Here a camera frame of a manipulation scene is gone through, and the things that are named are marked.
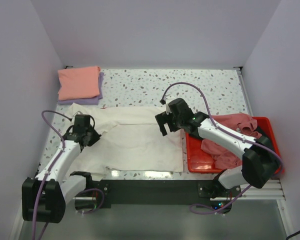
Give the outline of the white red print t shirt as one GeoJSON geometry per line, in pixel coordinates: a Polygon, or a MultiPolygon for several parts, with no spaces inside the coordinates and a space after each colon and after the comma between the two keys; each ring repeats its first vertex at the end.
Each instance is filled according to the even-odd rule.
{"type": "Polygon", "coordinates": [[[66,115],[91,115],[100,140],[82,150],[66,175],[89,172],[102,179],[108,169],[119,171],[182,172],[183,149],[179,131],[163,136],[155,116],[164,107],[128,106],[104,109],[72,104],[66,115]]]}

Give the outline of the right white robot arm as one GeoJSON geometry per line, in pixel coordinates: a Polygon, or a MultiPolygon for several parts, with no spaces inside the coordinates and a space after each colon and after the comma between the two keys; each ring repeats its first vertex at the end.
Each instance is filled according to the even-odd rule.
{"type": "Polygon", "coordinates": [[[213,180],[213,192],[225,196],[233,187],[249,184],[261,189],[280,168],[278,155],[271,149],[269,138],[256,139],[236,132],[212,119],[203,112],[193,113],[182,98],[161,99],[165,111],[155,116],[163,136],[167,132],[184,130],[199,140],[210,140],[230,151],[242,165],[233,169],[222,170],[213,180]]]}

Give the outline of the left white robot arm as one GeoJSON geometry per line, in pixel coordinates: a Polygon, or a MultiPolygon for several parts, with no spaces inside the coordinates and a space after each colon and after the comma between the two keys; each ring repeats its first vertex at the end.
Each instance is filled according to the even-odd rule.
{"type": "Polygon", "coordinates": [[[77,114],[73,121],[66,132],[59,135],[60,144],[46,167],[22,184],[22,217],[25,221],[59,223],[67,204],[76,195],[89,196],[94,190],[89,172],[74,171],[66,177],[84,148],[93,146],[101,138],[91,115],[77,114]]]}

